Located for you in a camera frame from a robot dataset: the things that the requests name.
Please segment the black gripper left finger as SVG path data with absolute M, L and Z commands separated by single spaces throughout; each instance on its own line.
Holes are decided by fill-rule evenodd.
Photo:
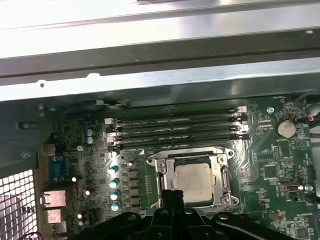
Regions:
M 163 190 L 160 208 L 152 215 L 122 213 L 83 233 L 85 240 L 170 240 L 174 222 L 175 191 Z

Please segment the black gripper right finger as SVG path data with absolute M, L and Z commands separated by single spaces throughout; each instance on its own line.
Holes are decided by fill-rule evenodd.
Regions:
M 174 191 L 174 209 L 191 240 L 291 240 L 292 237 L 260 225 L 243 214 L 219 212 L 212 218 L 187 208 L 182 190 Z

